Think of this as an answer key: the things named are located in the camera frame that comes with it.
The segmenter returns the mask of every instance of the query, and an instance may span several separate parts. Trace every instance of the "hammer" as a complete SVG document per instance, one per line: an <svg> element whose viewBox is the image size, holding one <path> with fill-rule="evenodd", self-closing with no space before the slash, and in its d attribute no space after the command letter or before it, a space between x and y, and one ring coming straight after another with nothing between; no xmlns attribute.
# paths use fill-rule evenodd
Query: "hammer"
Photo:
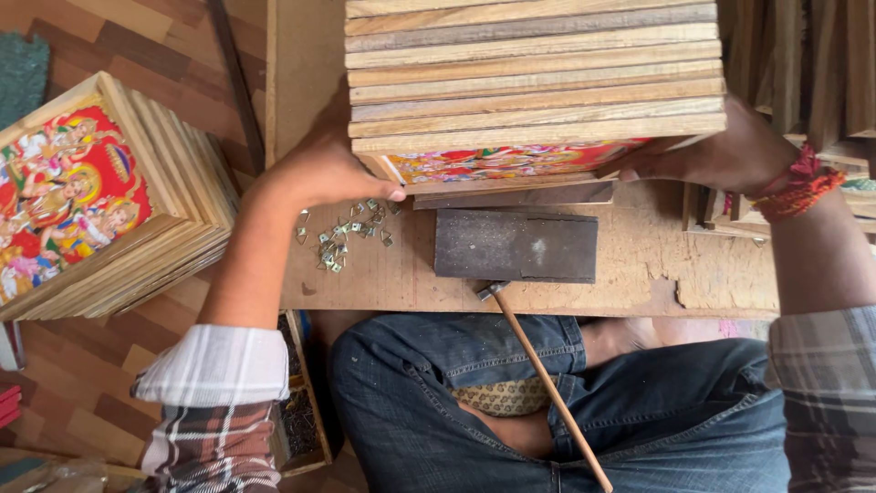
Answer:
<svg viewBox="0 0 876 493"><path fill-rule="evenodd" d="M529 342L529 338L523 332L523 328L520 327L517 317L515 317L514 312L508 308L508 303L505 302L505 295L500 293L500 291L507 288L509 284L511 284L510 281L492 282L486 288L478 291L477 297L481 301L486 301L490 297L496 298L498 307L502 309L502 313L505 314L505 319L508 320L508 324L511 325L512 330L514 330L514 335L517 336L520 344L523 345L523 350L526 351L526 357L528 357L529 362L533 364L535 373L539 375L541 383L545 386L545 389L547 389L548 394L550 394L550 400L554 402L554 407L560 412L562 422L566 424L566 429L572 434L575 443L578 445L582 454L584 454L584 458L587 459L590 468L593 469L593 474L597 477L599 485L603 487L605 493L611 493L614 488L608 481L605 471L603 471L602 466L599 465L599 461L597 461L597 457L593 454L590 446L587 445L587 440L584 439L584 434L581 433L581 429L578 428L575 418L572 417L572 413L569 412L569 408L566 407L566 403L563 402L562 397L560 397L560 392L557 391L554 382L550 379L548 371L545 369L544 365L541 364L541 360L539 359L538 354L535 353L533 344Z"/></svg>

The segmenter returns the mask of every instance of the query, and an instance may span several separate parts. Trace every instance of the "hammer head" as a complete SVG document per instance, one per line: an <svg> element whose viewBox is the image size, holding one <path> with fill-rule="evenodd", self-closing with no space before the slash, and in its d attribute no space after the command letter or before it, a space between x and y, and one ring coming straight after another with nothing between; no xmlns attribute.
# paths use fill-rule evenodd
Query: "hammer head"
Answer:
<svg viewBox="0 0 876 493"><path fill-rule="evenodd" d="M507 288L509 284L511 284L511 281L491 282L489 286L477 292L477 299L481 301L487 301L488 299L490 299L493 293L498 293L502 289Z"/></svg>

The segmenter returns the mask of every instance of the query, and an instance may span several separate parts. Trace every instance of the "green mat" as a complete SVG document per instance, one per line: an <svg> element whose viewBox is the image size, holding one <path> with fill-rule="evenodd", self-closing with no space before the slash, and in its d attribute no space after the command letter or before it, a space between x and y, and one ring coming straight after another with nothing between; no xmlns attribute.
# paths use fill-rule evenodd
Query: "green mat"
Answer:
<svg viewBox="0 0 876 493"><path fill-rule="evenodd" d="M38 36L28 43L15 32L0 34L0 130L43 104L49 46Z"/></svg>

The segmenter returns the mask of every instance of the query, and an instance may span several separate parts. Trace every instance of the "red thread bracelet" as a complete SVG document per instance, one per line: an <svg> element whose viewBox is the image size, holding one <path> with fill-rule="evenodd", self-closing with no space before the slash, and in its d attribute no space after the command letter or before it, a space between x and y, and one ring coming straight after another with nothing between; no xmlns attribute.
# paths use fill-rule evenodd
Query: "red thread bracelet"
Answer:
<svg viewBox="0 0 876 493"><path fill-rule="evenodd" d="M845 173L834 168L821 169L821 162L809 143L803 144L800 157L778 178L767 185L762 192L773 187L781 178L788 176L788 186L770 196L755 199L754 206L770 224L783 219L799 216L815 205L827 192L845 182Z"/></svg>

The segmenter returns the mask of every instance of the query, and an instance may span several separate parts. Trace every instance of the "rolled-up sleeve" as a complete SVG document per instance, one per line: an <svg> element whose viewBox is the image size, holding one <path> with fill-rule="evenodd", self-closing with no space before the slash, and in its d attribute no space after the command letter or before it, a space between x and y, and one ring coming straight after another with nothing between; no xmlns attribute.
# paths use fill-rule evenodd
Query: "rolled-up sleeve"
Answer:
<svg viewBox="0 0 876 493"><path fill-rule="evenodd" d="M779 318L769 351L785 395L788 490L873 490L876 306Z"/></svg>
<svg viewBox="0 0 876 493"><path fill-rule="evenodd" d="M289 397L279 331L195 325L160 354L131 396L162 403L142 469L153 490L274 492L272 402Z"/></svg>
<svg viewBox="0 0 876 493"><path fill-rule="evenodd" d="M289 397L288 368L279 331L195 325L138 375L131 395L186 407L263 403Z"/></svg>

